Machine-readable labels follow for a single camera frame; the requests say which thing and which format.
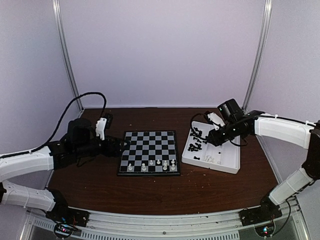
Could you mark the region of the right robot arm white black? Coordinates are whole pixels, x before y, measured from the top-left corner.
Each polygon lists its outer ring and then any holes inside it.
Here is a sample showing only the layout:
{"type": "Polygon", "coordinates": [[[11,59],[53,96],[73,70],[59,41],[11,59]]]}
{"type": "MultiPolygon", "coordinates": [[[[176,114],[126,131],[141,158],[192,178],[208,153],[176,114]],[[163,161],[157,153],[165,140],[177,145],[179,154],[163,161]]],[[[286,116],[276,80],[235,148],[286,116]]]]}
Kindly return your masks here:
{"type": "Polygon", "coordinates": [[[275,214],[281,203],[319,180],[319,123],[292,120],[258,110],[247,114],[231,114],[226,120],[226,125],[209,131],[206,138],[208,143],[218,147],[225,142],[231,142],[235,137],[244,139],[248,135],[253,135],[278,139],[307,150],[306,160],[301,167],[261,199],[260,206],[256,210],[259,220],[268,220],[275,214]]]}

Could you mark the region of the black white chessboard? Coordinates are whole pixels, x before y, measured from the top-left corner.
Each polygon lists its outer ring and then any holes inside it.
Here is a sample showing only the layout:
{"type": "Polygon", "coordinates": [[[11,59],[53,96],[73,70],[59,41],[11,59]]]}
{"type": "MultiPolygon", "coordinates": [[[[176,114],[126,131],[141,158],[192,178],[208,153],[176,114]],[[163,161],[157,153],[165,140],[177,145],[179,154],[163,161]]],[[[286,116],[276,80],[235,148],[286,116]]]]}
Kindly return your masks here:
{"type": "Polygon", "coordinates": [[[124,148],[118,167],[118,176],[179,176],[181,174],[179,152],[175,130],[126,131],[123,139],[130,141],[130,147],[124,148]],[[175,170],[171,170],[172,159],[175,170]],[[163,170],[164,161],[167,170],[163,170]]]}

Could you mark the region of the white chess queen piece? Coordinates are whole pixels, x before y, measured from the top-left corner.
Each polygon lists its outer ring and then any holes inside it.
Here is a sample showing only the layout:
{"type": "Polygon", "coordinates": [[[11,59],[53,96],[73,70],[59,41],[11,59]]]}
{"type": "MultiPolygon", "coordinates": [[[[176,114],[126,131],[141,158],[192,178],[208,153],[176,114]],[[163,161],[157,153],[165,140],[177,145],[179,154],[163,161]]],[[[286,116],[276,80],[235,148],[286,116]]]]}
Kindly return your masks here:
{"type": "Polygon", "coordinates": [[[133,166],[132,166],[131,163],[128,165],[127,170],[128,170],[129,172],[133,170],[133,166]]]}

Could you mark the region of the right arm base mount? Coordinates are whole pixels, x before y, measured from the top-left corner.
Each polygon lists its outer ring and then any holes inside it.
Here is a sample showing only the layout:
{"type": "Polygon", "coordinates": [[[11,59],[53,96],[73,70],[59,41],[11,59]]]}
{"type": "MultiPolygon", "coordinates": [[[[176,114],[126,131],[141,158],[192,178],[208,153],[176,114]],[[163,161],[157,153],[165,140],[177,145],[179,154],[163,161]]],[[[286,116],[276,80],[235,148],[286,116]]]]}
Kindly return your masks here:
{"type": "Polygon", "coordinates": [[[254,208],[244,208],[239,212],[242,226],[272,221],[280,218],[282,215],[283,214],[279,205],[274,204],[267,195],[261,199],[260,206],[254,208]]]}

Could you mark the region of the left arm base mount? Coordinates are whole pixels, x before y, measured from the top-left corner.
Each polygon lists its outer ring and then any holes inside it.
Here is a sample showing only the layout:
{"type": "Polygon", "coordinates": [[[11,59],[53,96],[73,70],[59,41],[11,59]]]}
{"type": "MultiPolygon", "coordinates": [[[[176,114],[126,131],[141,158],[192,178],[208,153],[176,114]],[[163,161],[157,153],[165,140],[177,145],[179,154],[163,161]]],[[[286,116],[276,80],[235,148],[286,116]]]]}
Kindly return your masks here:
{"type": "Polygon", "coordinates": [[[53,221],[67,223],[73,226],[86,227],[90,213],[85,210],[70,208],[62,193],[55,189],[50,189],[53,195],[54,206],[46,215],[53,221]]]}

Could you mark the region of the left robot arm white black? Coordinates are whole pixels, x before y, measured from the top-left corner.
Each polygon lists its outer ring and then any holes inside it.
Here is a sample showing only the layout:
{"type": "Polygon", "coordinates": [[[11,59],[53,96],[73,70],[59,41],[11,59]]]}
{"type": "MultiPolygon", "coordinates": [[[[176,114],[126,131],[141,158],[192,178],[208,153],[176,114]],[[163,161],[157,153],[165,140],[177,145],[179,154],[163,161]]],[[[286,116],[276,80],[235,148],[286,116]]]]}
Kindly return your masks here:
{"type": "Polygon", "coordinates": [[[0,157],[0,203],[34,208],[52,213],[61,222],[72,218],[68,203],[58,190],[39,190],[17,185],[9,180],[21,175],[51,171],[78,164],[81,159],[104,155],[120,157],[128,141],[108,136],[104,140],[98,137],[85,143],[54,141],[35,152],[16,152],[0,157]]]}

